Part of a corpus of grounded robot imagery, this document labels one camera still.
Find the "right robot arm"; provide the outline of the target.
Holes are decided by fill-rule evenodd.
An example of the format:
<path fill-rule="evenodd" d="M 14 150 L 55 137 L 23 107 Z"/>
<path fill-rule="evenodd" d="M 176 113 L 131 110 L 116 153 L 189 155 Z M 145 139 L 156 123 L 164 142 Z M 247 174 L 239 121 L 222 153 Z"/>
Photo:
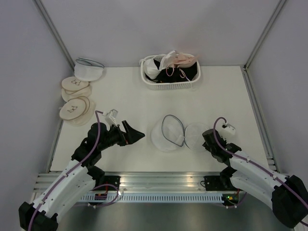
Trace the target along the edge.
<path fill-rule="evenodd" d="M 227 143 L 214 129 L 202 134 L 203 147 L 226 165 L 216 184 L 224 190 L 239 189 L 267 205 L 275 217 L 292 229 L 308 215 L 308 191 L 303 181 L 262 166 L 239 146 Z"/>

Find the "white mesh laundry bag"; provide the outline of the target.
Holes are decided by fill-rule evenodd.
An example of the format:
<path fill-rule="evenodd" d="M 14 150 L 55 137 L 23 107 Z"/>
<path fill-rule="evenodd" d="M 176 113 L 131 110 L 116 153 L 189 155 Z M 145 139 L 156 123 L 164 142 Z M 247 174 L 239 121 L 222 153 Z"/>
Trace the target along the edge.
<path fill-rule="evenodd" d="M 191 123 L 184 126 L 174 115 L 166 115 L 158 120 L 153 127 L 150 138 L 152 144 L 162 152 L 173 152 L 184 146 L 194 152 L 204 152 L 203 132 L 209 126 L 203 123 Z"/>

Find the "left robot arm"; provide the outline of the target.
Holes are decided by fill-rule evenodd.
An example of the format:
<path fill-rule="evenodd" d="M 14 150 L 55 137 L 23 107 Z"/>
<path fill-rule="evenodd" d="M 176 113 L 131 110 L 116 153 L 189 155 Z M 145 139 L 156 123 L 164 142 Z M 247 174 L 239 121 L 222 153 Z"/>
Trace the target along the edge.
<path fill-rule="evenodd" d="M 114 145 L 131 145 L 145 137 L 133 129 L 127 121 L 119 126 L 94 123 L 74 151 L 71 160 L 58 178 L 32 203 L 24 202 L 18 209 L 19 222 L 25 231 L 55 231 L 66 212 L 83 195 L 91 190 L 99 191 L 105 185 L 105 172 L 96 167 L 102 151 Z"/>

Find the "pink bra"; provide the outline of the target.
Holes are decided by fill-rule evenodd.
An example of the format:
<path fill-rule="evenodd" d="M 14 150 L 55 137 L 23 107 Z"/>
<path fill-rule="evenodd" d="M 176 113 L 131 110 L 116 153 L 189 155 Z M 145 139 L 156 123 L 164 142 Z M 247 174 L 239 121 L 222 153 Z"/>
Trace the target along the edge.
<path fill-rule="evenodd" d="M 198 56 L 189 56 L 184 53 L 176 54 L 174 58 L 167 62 L 166 74 L 172 76 L 175 68 L 189 68 L 192 67 L 198 60 Z M 172 68 L 172 72 L 168 73 L 168 68 Z"/>

